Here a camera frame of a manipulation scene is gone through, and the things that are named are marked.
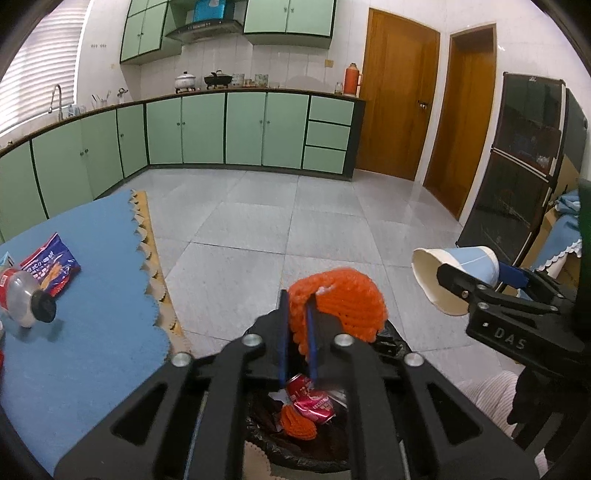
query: cup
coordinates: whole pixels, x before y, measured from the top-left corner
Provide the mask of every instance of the cup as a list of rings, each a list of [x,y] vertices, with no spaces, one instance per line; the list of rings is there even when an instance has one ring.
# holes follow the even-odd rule
[[[437,269],[444,263],[491,286],[499,280],[499,261],[488,247],[417,248],[412,261],[414,277],[429,301],[447,315],[465,315],[468,303],[437,281]]]

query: window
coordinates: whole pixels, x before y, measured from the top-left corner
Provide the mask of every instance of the window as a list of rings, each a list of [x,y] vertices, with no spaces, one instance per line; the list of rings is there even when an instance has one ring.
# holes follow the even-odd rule
[[[56,83],[62,104],[74,102],[76,57],[88,4],[63,0],[25,40],[0,81],[0,133],[47,112]]]

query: red soda can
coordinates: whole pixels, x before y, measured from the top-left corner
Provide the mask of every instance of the red soda can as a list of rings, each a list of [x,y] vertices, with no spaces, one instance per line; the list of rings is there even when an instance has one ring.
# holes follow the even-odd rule
[[[335,416],[335,408],[328,394],[314,390],[312,380],[302,374],[296,375],[285,386],[295,409],[303,417],[315,423],[325,423]]]

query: chip bag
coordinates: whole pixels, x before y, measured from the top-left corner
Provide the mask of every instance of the chip bag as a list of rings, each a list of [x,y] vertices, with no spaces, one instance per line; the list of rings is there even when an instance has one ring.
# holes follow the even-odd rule
[[[79,263],[57,233],[23,260],[21,268],[31,273],[41,289],[52,297],[61,292],[71,277],[80,271]]]

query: upper cabinet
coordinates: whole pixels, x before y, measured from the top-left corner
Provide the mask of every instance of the upper cabinet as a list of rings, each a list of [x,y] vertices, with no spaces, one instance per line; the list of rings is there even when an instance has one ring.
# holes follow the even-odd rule
[[[336,0],[249,0],[244,34],[253,44],[329,48]]]
[[[160,0],[132,0],[121,44],[121,63],[142,64],[179,55],[181,43],[166,37],[184,24],[180,11]]]

